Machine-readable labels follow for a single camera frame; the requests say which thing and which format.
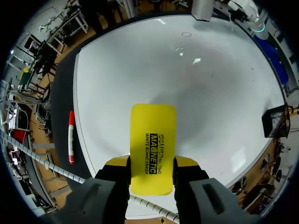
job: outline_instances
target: black chair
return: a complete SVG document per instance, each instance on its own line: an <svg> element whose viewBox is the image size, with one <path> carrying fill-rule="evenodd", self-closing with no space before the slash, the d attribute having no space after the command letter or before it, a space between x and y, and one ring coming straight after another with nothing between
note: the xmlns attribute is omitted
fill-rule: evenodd
<svg viewBox="0 0 299 224"><path fill-rule="evenodd" d="M248 194L245 196L242 203L242 208L245 209L248 205L250 205L253 202L253 200L255 200L256 197L259 196L261 190L264 188L270 191L273 191L275 189L274 185L272 184L258 184L254 186L253 189L251 189L251 191L248 192ZM267 198L272 199L272 197L267 194L263 193L263 195L266 196Z"/></svg>
<svg viewBox="0 0 299 224"><path fill-rule="evenodd" d="M275 180L276 180L277 182L280 182L280 180L281 180L281 176L282 176L282 171L281 171L281 170L277 171L277 173L276 173L276 175L275 175Z"/></svg>
<svg viewBox="0 0 299 224"><path fill-rule="evenodd" d="M279 156L275 161L275 164L274 164L274 167L272 170L272 175L275 175L277 173L279 166L280 166L280 162L281 162L281 157Z"/></svg>
<svg viewBox="0 0 299 224"><path fill-rule="evenodd" d="M232 188L232 193L234 195L239 195L246 187L246 184L247 184L247 178L244 176L237 183L234 184Z"/></svg>
<svg viewBox="0 0 299 224"><path fill-rule="evenodd" d="M153 13L159 13L161 11L160 6L163 4L164 0L148 0L150 3L154 5Z"/></svg>

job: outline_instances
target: blue object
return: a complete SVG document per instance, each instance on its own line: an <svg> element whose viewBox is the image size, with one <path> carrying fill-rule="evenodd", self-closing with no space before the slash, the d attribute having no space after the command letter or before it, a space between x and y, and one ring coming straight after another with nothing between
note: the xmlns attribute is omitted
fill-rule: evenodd
<svg viewBox="0 0 299 224"><path fill-rule="evenodd" d="M273 67L278 74L281 84L286 84L289 81L289 77L286 73L285 68L279 63L278 50L272 47L266 40L262 40L257 36L255 36L254 38L273 64Z"/></svg>

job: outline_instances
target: wooden floor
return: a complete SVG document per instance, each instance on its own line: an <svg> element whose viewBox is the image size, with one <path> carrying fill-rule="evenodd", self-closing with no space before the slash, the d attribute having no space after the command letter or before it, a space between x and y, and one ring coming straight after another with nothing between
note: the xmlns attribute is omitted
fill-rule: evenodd
<svg viewBox="0 0 299 224"><path fill-rule="evenodd" d="M140 5L139 9L141 12L147 13L147 12L150 12L151 10L153 10L153 6L152 6L152 4L148 3L146 0L142 0L142 3ZM172 3L167 2L167 6L164 5L164 10L165 9L167 11L172 11L172 10L175 10L175 6ZM185 11L186 9L183 7L180 7L180 10ZM126 20L127 15L122 7L121 7L121 11L123 12L123 18ZM115 13L115 17L116 17L117 22L121 21L117 13ZM107 23L102 16L100 16L100 22L101 22L103 28L107 27ZM76 34L75 43L71 47L67 47L67 46L65 47L63 53L57 56L56 63L59 63L72 49L74 49L81 42L83 42L84 40L93 36L94 34L95 34L95 32L93 31L92 28L89 28L87 34L85 34L83 31L80 31L78 34ZM40 85L47 86L47 84L49 83L49 80L52 82L54 80L54 77L50 76L48 79L48 77L45 76L42 79L42 81L40 82ZM30 122L29 127L30 127L30 130L32 131L32 138L34 139L34 143L50 143L51 140L45 136L45 134L42 130L38 129L38 121L35 119L34 115L31 116L31 121L32 122ZM261 159L259 159L259 161L253 166L253 168L246 174L246 177L248 179L248 185L246 186L246 189L245 189L246 191L251 190L251 188L253 188L263 178L266 178L269 176L269 173L270 173L269 170L267 170L265 173L261 173L260 167L261 167L263 158L266 156L267 153L270 153L272 155L271 159L273 159L273 150L274 150L275 144L276 144L276 142L272 142L269 145L266 152L262 155ZM38 150L36 150L36 152L38 152L38 153L51 152L54 164L59 166L59 159L56 155L55 149L45 149L44 148L44 149L38 149ZM46 170L43 165L41 165L39 163L36 163L36 165L39 168L41 176L44 181L54 177L53 173L49 170ZM54 190L57 190L57 189L60 189L64 186L66 186L67 183L61 182L61 181L51 181L51 182L44 182L44 185L46 187L46 190L50 193ZM65 192L65 193L55 197L55 201L56 201L57 207L59 209L64 206L65 198L70 192L71 191L69 190L68 192ZM243 194L240 194L239 199L242 199L243 196L244 196ZM140 223L140 221L128 221L128 223L137 223L137 222ZM161 223L161 221L159 219L154 219L154 220L150 220L150 221L148 220L146 222L142 221L142 223Z"/></svg>

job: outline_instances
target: black wire mesh basket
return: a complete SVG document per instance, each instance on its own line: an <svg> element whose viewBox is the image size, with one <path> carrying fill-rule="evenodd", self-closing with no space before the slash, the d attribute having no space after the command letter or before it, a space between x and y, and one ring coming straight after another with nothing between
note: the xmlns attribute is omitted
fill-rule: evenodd
<svg viewBox="0 0 299 224"><path fill-rule="evenodd" d="M288 137L291 126L288 105L267 110L262 116L262 122L266 138Z"/></svg>

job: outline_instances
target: desk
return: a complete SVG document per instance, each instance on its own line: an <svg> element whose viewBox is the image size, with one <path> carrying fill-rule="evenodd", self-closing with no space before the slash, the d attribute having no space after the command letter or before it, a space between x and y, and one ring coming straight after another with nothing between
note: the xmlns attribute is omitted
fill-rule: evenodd
<svg viewBox="0 0 299 224"><path fill-rule="evenodd" d="M78 163L87 164L86 178L110 158L129 152L134 104L172 104L178 118L176 154L196 160L210 177L230 186L269 141L263 136L263 113L284 104L271 66L252 39L228 21L200 22L186 14L133 23L138 20L142 17L84 42L58 66L51 94L59 159L60 150L61 159L68 159L73 108L76 145L80 142L75 155ZM72 71L73 89L67 77ZM55 102L54 97L63 99ZM79 176L86 170L61 163ZM173 193L143 198L176 211ZM129 203L126 216L158 215Z"/></svg>
<svg viewBox="0 0 299 224"><path fill-rule="evenodd" d="M63 49L64 49L64 43L62 43L60 40L58 40L55 36L56 34L58 34L58 32L60 30L62 30L69 22L71 22L72 20L76 20L77 23L79 24L79 28L74 30L71 33L71 36L75 35L80 29L82 29L86 34L87 34L87 30L88 30L88 25L85 22L85 19L81 13L81 11L78 9L76 12L74 12L69 19L67 19L66 21L64 21L59 28L51 35L48 37L48 39L46 40L46 44L48 44L51 48L53 48L57 53L61 54ZM60 45L61 48L60 50L58 50L57 48L55 48L52 44L50 44L50 42L55 39Z"/></svg>

